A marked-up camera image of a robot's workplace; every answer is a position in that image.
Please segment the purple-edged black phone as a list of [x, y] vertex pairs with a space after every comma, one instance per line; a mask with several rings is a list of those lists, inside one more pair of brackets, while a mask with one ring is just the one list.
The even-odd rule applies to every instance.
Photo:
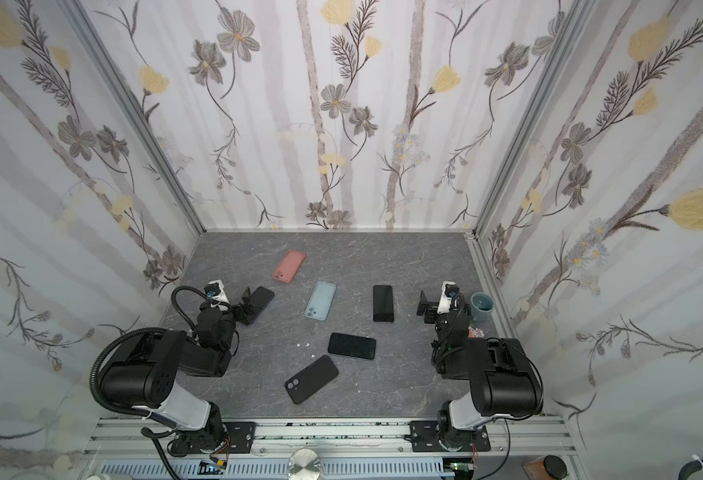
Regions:
[[391, 323], [395, 321], [393, 287], [391, 285], [373, 286], [373, 321], [377, 323]]

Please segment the blue-edged black phone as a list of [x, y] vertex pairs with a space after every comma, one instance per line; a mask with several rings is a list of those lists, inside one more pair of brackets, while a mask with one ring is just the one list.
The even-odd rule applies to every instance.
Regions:
[[328, 353], [363, 360], [374, 360], [377, 340], [343, 333], [333, 333]]

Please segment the black phone case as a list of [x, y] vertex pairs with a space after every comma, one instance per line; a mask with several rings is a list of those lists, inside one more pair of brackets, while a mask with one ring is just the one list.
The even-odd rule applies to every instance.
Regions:
[[332, 358], [324, 355], [291, 377], [285, 388], [293, 404], [301, 405], [338, 376], [339, 369]]

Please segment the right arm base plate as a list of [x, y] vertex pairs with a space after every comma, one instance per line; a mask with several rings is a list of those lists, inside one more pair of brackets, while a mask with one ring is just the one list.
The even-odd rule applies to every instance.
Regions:
[[491, 451], [487, 428], [457, 430], [437, 420], [417, 420], [409, 424], [405, 439], [415, 453], [483, 453]]

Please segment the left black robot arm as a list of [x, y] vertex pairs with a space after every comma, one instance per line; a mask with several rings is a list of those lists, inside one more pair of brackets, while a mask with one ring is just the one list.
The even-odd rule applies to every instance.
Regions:
[[99, 406], [161, 425], [159, 431], [142, 430], [155, 444], [169, 441], [158, 449], [161, 458], [236, 448], [237, 435], [225, 424], [220, 408], [191, 394], [177, 377], [223, 377], [239, 349], [239, 325], [252, 324], [262, 310], [251, 292], [238, 303], [229, 302], [216, 282], [193, 292], [203, 303], [186, 330], [146, 327], [127, 332], [97, 357], [89, 376]]

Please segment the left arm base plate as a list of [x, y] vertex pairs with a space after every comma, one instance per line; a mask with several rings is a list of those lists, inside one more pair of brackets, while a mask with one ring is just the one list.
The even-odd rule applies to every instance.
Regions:
[[167, 446], [175, 458], [192, 454], [249, 454], [255, 439], [256, 422], [224, 422], [221, 427], [179, 431]]

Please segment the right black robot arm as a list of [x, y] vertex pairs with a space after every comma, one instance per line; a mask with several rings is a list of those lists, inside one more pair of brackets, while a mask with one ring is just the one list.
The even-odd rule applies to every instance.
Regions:
[[435, 420], [409, 424], [409, 442], [417, 453], [489, 452], [487, 426], [523, 421], [543, 410], [543, 381], [515, 338], [485, 338], [475, 324], [491, 317], [493, 298], [470, 298], [457, 285], [443, 284], [441, 298], [419, 296], [417, 316], [435, 326], [431, 366], [445, 380], [469, 382], [469, 392], [441, 406]]

